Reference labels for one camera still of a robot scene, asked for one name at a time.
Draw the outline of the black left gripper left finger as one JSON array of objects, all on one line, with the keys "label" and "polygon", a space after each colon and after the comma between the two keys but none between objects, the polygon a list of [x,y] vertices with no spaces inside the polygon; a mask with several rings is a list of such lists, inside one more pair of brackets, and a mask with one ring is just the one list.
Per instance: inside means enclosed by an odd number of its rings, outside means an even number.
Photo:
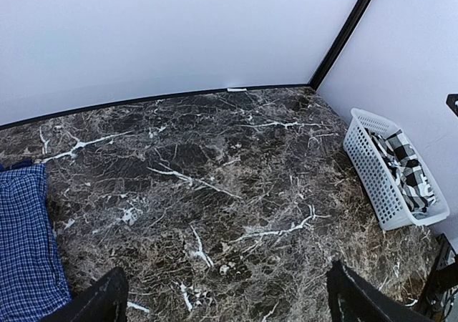
[{"label": "black left gripper left finger", "polygon": [[124,270],[114,267],[63,308],[41,321],[126,321],[128,290]]}]

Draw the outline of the black white plaid shirt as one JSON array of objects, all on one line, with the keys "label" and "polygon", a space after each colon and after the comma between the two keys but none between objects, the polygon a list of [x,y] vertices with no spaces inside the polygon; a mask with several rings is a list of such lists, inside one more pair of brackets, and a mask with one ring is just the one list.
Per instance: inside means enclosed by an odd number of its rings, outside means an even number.
[{"label": "black white plaid shirt", "polygon": [[402,130],[383,138],[366,131],[381,155],[413,216],[425,218],[437,202],[419,157]]}]

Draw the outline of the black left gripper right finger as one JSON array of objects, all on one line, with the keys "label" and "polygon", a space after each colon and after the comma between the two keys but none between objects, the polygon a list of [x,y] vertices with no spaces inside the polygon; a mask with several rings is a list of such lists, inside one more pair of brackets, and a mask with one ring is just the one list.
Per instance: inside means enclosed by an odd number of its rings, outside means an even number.
[{"label": "black left gripper right finger", "polygon": [[328,306],[332,321],[429,321],[375,289],[341,261],[326,273]]}]

